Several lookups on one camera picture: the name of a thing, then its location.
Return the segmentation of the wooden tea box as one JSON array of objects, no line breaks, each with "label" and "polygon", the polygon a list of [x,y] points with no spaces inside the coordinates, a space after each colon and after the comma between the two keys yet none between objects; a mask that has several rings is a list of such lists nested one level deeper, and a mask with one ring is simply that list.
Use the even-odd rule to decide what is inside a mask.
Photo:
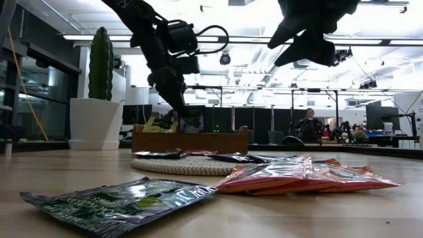
[{"label": "wooden tea box", "polygon": [[142,132],[136,124],[132,133],[132,152],[216,151],[218,153],[248,152],[248,127],[241,126],[239,133],[162,133]]}]

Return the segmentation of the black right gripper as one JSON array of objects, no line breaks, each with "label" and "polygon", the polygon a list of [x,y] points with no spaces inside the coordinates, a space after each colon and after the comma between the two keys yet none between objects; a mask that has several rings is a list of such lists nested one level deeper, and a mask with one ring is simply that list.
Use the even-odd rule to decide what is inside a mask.
[{"label": "black right gripper", "polygon": [[271,37],[268,47],[274,49],[298,32],[293,43],[277,58],[277,67],[299,60],[335,66],[335,46],[323,38],[324,34],[333,33],[338,28],[338,21],[346,14],[356,12],[361,0],[278,0],[283,20]]}]

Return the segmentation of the person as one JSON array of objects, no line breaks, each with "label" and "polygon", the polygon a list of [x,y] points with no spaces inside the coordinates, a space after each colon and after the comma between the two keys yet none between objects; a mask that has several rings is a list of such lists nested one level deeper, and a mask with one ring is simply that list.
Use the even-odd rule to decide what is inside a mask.
[{"label": "person", "polygon": [[303,143],[321,144],[323,136],[323,123],[315,118],[315,111],[312,108],[306,110],[305,117],[294,124],[296,136]]}]

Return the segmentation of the small green plant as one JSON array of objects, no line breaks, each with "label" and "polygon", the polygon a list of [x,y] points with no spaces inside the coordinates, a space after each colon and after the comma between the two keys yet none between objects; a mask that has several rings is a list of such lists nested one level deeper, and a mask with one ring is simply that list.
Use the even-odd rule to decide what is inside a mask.
[{"label": "small green plant", "polygon": [[354,131],[352,133],[353,141],[356,144],[362,144],[366,141],[367,136],[364,131]]}]

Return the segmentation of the black monitor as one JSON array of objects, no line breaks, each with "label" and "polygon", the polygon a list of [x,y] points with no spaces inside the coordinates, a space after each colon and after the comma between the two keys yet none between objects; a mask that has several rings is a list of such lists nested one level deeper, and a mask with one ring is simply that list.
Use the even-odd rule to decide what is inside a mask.
[{"label": "black monitor", "polygon": [[397,117],[397,115],[399,115],[398,108],[367,105],[365,107],[365,113],[367,119],[367,129],[383,130],[385,128],[385,122],[392,123],[394,130],[401,129],[399,117]]}]

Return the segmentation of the round woven white placemat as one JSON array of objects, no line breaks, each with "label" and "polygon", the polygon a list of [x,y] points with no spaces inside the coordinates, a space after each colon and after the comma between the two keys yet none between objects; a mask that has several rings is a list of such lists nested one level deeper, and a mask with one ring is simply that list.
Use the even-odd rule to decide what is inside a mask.
[{"label": "round woven white placemat", "polygon": [[188,156],[182,159],[133,158],[130,165],[137,170],[150,173],[223,177],[230,175],[239,163],[216,161],[206,156]]}]

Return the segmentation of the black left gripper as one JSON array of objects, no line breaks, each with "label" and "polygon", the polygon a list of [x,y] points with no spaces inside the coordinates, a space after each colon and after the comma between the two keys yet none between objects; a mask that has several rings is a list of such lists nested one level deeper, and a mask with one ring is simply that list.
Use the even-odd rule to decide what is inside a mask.
[{"label": "black left gripper", "polygon": [[159,95],[179,115],[187,113],[184,101],[184,92],[187,89],[184,82],[184,75],[198,74],[200,66],[197,56],[171,56],[168,66],[152,71],[147,81],[150,86],[155,87]]}]

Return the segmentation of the black metal gantry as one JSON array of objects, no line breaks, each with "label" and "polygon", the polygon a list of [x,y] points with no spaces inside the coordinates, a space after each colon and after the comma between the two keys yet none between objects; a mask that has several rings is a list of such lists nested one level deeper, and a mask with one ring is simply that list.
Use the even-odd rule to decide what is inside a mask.
[{"label": "black metal gantry", "polygon": [[276,87],[230,87],[194,85],[184,93],[187,105],[219,107],[259,107],[259,108],[305,108],[295,103],[295,99],[305,95],[327,94],[333,105],[312,106],[312,109],[331,109],[339,118],[338,91],[329,89],[276,88]]}]

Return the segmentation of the black partition wall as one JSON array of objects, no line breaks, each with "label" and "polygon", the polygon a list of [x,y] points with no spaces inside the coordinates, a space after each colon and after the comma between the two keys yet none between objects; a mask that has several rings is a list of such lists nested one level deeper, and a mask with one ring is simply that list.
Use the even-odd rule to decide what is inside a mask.
[{"label": "black partition wall", "polygon": [[258,131],[276,130],[287,133],[291,127],[291,118],[296,123],[305,117],[305,108],[259,108],[259,107],[219,107],[205,108],[206,130],[211,132],[219,128],[237,130],[241,126]]}]

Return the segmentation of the white plant pot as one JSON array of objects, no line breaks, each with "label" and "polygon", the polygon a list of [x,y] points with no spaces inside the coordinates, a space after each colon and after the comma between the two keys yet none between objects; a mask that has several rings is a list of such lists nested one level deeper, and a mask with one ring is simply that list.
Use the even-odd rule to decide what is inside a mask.
[{"label": "white plant pot", "polygon": [[71,99],[69,147],[72,150],[117,150],[123,106],[100,99]]}]

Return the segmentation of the green cactus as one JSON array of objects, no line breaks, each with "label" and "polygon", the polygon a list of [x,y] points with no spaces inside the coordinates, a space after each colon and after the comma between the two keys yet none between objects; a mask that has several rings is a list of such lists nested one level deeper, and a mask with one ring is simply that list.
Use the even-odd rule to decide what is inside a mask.
[{"label": "green cactus", "polygon": [[107,29],[100,27],[91,42],[89,62],[89,98],[112,100],[114,69],[113,45]]}]

